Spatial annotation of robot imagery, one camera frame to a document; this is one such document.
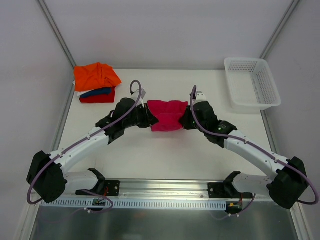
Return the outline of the magenta t shirt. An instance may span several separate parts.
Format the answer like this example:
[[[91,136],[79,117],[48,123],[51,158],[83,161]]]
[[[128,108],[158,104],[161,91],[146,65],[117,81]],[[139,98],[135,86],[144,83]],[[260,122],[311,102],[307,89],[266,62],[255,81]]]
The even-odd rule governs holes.
[[[173,132],[183,128],[179,120],[185,114],[187,101],[149,100],[147,105],[150,113],[158,120],[151,127],[152,132]]]

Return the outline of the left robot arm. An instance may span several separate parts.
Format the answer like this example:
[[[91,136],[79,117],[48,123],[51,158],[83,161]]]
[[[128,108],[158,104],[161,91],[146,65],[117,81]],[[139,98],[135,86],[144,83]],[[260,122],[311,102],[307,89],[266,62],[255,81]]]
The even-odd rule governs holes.
[[[121,99],[109,115],[69,147],[51,153],[36,153],[26,178],[30,190],[46,203],[57,200],[63,193],[102,195],[107,183],[98,170],[89,168],[83,172],[71,172],[72,167],[98,148],[122,137],[126,129],[150,128],[158,122],[146,103],[136,103],[131,98]]]

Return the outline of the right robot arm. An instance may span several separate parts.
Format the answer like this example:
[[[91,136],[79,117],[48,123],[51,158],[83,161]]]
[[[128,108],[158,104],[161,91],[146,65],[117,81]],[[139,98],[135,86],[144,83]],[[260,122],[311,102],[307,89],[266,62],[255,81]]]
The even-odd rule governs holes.
[[[280,207],[291,209],[310,186],[301,159],[288,159],[258,146],[233,124],[219,120],[207,101],[187,105],[179,123],[185,130],[200,131],[210,143],[241,156],[264,173],[257,176],[232,172],[223,186],[230,198],[240,193],[267,195]]]

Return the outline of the red folded t shirt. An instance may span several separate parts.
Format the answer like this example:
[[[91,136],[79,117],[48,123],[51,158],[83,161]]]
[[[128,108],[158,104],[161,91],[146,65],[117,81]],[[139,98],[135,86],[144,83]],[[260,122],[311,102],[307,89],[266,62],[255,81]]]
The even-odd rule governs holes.
[[[113,103],[115,101],[115,89],[111,88],[110,93],[101,93],[90,95],[87,97],[80,97],[79,101],[82,104],[104,104],[104,103]]]

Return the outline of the blue folded t shirt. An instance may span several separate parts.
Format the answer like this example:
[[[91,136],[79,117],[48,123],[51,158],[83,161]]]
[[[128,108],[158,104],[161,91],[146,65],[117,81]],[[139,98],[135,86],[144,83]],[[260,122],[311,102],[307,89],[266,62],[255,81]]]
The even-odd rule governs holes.
[[[96,95],[108,95],[112,92],[113,88],[112,87],[104,87],[104,88],[99,88],[91,91],[87,91],[85,93],[82,93],[80,95],[80,98],[88,98]]]

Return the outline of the orange folded t shirt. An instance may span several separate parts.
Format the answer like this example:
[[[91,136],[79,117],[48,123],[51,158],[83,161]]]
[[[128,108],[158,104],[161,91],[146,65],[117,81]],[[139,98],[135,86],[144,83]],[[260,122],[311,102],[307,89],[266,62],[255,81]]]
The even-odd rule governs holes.
[[[73,74],[76,92],[112,88],[122,83],[112,66],[100,62],[76,66]]]

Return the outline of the white plastic basket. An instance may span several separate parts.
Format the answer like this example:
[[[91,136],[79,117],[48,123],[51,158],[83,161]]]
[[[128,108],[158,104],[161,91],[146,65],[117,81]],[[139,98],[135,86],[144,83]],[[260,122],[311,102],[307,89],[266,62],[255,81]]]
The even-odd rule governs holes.
[[[231,107],[241,114],[257,114],[281,105],[269,64],[260,58],[228,57],[224,60]]]

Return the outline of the aluminium mounting rail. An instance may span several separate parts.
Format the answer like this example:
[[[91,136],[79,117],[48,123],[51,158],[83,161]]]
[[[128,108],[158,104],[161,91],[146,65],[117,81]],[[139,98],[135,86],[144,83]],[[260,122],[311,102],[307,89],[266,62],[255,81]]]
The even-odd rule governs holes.
[[[209,198],[208,183],[223,183],[222,180],[160,180],[160,179],[112,179],[120,181],[119,199],[151,200],[238,200],[239,198]],[[252,193],[244,190],[240,193]]]

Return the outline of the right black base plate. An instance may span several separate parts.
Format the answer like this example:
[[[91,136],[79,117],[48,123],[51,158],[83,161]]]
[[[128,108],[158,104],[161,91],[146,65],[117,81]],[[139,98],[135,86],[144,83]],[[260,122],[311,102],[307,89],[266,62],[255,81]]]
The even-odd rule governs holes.
[[[207,184],[208,196],[210,199],[252,199],[253,194],[249,192],[240,193],[232,184],[223,182],[209,182]]]

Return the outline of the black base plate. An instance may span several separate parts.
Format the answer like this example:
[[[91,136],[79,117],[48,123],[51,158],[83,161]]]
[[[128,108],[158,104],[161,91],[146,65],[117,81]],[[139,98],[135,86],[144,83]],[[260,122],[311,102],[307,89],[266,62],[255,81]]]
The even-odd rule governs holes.
[[[253,194],[249,192],[240,193],[232,184],[223,182],[209,182],[207,184],[208,196],[210,199],[252,199]]]
[[[92,189],[87,189],[87,191],[100,196],[118,197],[120,183],[119,180],[99,180]]]

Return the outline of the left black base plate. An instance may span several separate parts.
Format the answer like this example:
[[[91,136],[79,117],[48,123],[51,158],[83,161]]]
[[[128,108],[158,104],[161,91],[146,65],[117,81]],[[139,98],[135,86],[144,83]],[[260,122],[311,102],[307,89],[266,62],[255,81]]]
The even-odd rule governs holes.
[[[100,196],[118,197],[120,183],[119,180],[99,180],[92,189],[87,189],[87,191]]]

